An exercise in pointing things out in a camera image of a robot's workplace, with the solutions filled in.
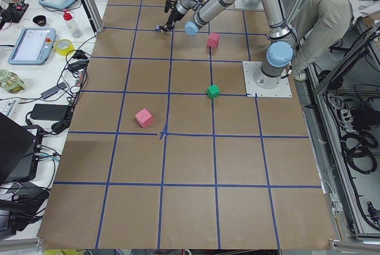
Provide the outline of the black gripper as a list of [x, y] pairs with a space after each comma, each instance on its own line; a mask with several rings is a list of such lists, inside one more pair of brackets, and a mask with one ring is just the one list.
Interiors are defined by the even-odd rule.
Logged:
[[175, 23], [177, 21], [180, 21], [185, 14], [181, 13], [181, 6], [180, 5], [175, 5], [172, 9], [172, 12], [169, 15], [169, 23], [163, 25], [161, 27], [161, 30], [163, 32], [168, 32], [171, 31], [175, 28]]

